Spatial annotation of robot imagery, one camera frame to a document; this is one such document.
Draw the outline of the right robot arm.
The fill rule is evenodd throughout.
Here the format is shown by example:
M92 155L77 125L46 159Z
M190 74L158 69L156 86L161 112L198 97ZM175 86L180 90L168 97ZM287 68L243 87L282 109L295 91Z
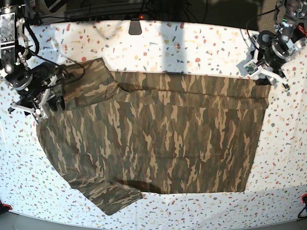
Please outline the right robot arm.
M24 112L37 124L49 117L48 109L57 111L58 105L65 108L63 88L68 75L63 66L39 57L39 41L30 27L38 21L30 1L0 2L0 69L5 72L0 79L20 98L11 103L8 112ZM39 57L43 63L30 68L27 61L31 57Z

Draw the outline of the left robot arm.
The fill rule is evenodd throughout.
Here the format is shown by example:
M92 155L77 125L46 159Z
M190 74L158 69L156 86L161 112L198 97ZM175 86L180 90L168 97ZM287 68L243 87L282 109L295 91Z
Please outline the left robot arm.
M244 65L248 76L256 79L257 86L281 83L286 91L290 90L283 66L292 61L307 47L307 31L303 23L307 20L305 0L279 0L275 8L259 14L255 18L274 13L275 32L261 31L257 36L248 38L254 47L252 59Z

